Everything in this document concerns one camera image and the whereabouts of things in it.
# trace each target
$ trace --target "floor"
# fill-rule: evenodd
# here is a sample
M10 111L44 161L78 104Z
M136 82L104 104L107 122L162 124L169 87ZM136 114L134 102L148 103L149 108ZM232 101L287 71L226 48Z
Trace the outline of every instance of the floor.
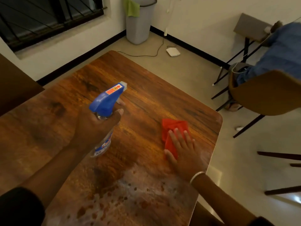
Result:
M50 87L109 50L131 55L155 55L162 39L150 33L146 42L133 45L123 37L45 87ZM224 94L211 100L213 95L227 85L227 79L223 79L212 86L220 68L180 46L177 49L181 55L170 57L166 52L167 45L174 46L164 40L157 57L125 56L207 106L218 108L227 97ZM294 160L258 156L256 151L300 154L301 110L277 117L265 117L236 139L232 138L236 133L235 127L248 124L258 115L245 108L235 113L221 110L220 114L223 116L223 126L207 174L254 214L266 217L277 226L299 225L301 204L297 202L301 203L300 194L290 195L297 201L293 202L280 196L265 196L263 191L301 185L301 168L289 166L288 163ZM201 197L199 201L211 210Z

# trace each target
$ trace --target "bracelet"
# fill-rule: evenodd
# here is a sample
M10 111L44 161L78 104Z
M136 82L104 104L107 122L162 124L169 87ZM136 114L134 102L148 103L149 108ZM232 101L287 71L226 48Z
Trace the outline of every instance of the bracelet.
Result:
M192 182L198 175L201 175L201 174L205 174L205 172L203 172L203 171L197 172L197 173L192 177L192 179L190 180L190 184L191 184L191 182Z

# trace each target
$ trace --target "gray trash bin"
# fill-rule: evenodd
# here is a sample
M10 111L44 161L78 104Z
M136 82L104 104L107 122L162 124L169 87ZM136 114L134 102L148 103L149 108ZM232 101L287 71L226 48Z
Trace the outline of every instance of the gray trash bin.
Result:
M153 10L157 0L133 0L140 4L140 16L126 17L126 38L133 44L141 44L148 39Z

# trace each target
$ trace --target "table top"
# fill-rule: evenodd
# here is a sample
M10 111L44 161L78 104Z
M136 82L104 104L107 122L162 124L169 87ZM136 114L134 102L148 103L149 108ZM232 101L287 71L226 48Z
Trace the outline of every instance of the table top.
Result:
M110 149L85 157L46 210L47 225L188 225L197 192L164 159L161 120L186 120L209 163L222 117L121 54L110 51L0 117L0 192L70 141L79 108L119 81L126 102Z
M267 26L272 25L242 13L233 31L251 40L261 42L267 35L264 31Z

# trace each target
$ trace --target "white router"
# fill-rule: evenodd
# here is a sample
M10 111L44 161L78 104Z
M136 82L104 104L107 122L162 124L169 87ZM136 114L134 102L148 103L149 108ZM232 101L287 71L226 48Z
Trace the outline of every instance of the white router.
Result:
M168 49L166 49L166 51L168 52L168 54L169 54L171 57L175 57L175 56L178 56L178 55L181 54L181 53L178 51L178 49L176 49L176 48L168 48Z

